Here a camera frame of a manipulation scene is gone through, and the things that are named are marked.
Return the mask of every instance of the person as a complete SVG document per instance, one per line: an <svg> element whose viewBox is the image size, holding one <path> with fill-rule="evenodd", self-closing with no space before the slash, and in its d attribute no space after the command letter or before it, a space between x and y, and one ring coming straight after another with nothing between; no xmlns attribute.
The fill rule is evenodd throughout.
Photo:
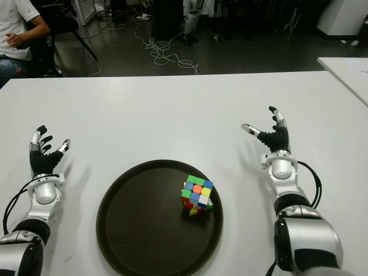
<svg viewBox="0 0 368 276"><path fill-rule="evenodd" d="M34 28L27 31L25 22ZM27 78L32 60L27 43L50 29L29 0L0 0L0 88L13 78Z"/></svg>

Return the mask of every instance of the black tray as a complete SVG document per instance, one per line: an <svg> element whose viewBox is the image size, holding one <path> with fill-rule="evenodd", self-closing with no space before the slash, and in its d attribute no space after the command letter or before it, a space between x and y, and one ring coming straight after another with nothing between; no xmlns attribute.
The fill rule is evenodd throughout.
<svg viewBox="0 0 368 276"><path fill-rule="evenodd" d="M127 276L185 276L201 268L221 236L223 209L213 188L213 209L189 216L180 198L190 165L155 160L120 176L97 215L97 240L112 268Z"/></svg>

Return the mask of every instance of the white cable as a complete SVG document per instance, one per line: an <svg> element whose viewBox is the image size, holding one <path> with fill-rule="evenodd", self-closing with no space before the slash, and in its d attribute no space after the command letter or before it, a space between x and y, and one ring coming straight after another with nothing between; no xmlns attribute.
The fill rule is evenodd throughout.
<svg viewBox="0 0 368 276"><path fill-rule="evenodd" d="M138 24L139 26L134 30L134 35L136 36L137 39L140 39L143 42L143 44L146 45L145 46L146 49L153 49L154 50L153 52L150 52L149 54L155 58L154 63L156 65L166 65L169 62L174 62L174 63L178 63L178 65L180 67L182 67L182 68L192 68L192 69L194 69L195 74L196 75L199 75L199 73L198 73L198 65L199 65L199 63L197 63L196 65L194 65L193 61L191 61L189 59L182 59L181 60L178 57L178 55L175 54L175 53L172 53L172 54L167 55L167 56L164 53L166 50L169 50L170 49L170 47L171 47L171 44L170 43L175 38L177 38L178 36L181 36L184 32L181 32L177 36L174 36L169 42L166 42L166 41L158 41L156 43L152 42L152 43L149 43L148 44L148 43L146 43L144 41L144 39L142 39L141 37L138 37L137 36L137 30L140 28L140 25L141 24L139 24L136 21L135 21L135 23ZM158 60L162 60L162 59L164 60L164 63L158 63L157 62Z"/></svg>
<svg viewBox="0 0 368 276"><path fill-rule="evenodd" d="M169 62L173 62L173 63L177 63L180 67L182 68L192 68L195 72L196 75L199 75L198 73L198 65L199 63L197 63L196 65L194 65L194 62L189 60L189 59L180 59L178 57L177 54L175 53L172 53L172 54L169 54L169 55L165 55L165 51L166 50L169 50L171 48L171 42L181 36L183 34L183 32L181 32L180 34L174 36L169 42L166 42L166 41L158 41L156 43L152 42L152 43L146 43L144 41L144 39L142 39L141 37L139 37L137 35L137 30L141 27L141 24L138 23L134 17L131 17L131 19L133 19L133 21L138 24L138 27L137 28L130 28L128 29L127 26L125 24L119 24L119 25L115 25L114 27L112 28L109 28L110 25L113 23L113 22L110 22L107 24L107 26L103 27L102 29L100 30L95 30L92 35L87 39L87 43L89 45L90 48L92 48L91 44L90 44L90 40L91 39L100 39L102 38L102 34L103 33L110 33L112 31L115 31L115 30L131 30L131 29L134 29L134 35L137 39L140 39L143 44L145 45L145 49L153 49L152 52L150 52L149 54L151 56L153 56L155 59L154 59L154 63L156 65L166 65L168 64ZM101 66L97 63L97 61L94 59L94 62L95 64L98 66L99 70L96 72L96 73L93 73L92 75L90 75L89 77L92 77L92 76L96 76L98 75L99 73L102 72L102 68Z"/></svg>

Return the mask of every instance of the chair leg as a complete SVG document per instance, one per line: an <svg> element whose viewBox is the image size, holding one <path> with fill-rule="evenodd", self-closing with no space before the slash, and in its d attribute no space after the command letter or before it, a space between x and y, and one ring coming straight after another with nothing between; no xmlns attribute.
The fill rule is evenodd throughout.
<svg viewBox="0 0 368 276"><path fill-rule="evenodd" d="M51 60L54 60L55 54L55 34L51 35Z"/></svg>
<svg viewBox="0 0 368 276"><path fill-rule="evenodd" d="M51 65L50 69L52 70L52 72L58 77L58 78L62 78L63 75L59 73L58 69L56 69L55 65Z"/></svg>
<svg viewBox="0 0 368 276"><path fill-rule="evenodd" d="M97 57L94 54L94 52L92 51L92 49L90 47L88 47L87 43L85 43L85 41L80 37L80 35L75 30L73 30L72 33L79 40L79 42L90 52L90 54L92 55L94 60L97 60Z"/></svg>

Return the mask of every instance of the robotic arm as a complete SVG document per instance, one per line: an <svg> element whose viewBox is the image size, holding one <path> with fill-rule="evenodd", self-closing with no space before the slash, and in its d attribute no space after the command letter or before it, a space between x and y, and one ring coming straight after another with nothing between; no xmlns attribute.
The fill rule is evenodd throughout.
<svg viewBox="0 0 368 276"><path fill-rule="evenodd" d="M311 204L298 185L298 161L291 155L286 121L279 110L269 109L275 132L262 132L248 124L241 127L271 150L262 156L262 164L275 195L275 262L294 275L351 275L340 269L342 245L333 227L316 211L319 200L316 197Z"/></svg>
<svg viewBox="0 0 368 276"><path fill-rule="evenodd" d="M56 221L56 213L64 184L63 174L52 174L64 153L70 147L66 140L55 152L45 155L51 148L45 145L52 139L48 136L41 139L47 131L43 125L33 134L29 145L29 159L33 180L27 183L30 197L30 209L20 223L8 233L7 217L21 193L22 189L11 201L5 211L3 227L5 236L0 239L0 275L1 276L38 276L43 265L43 249Z"/></svg>

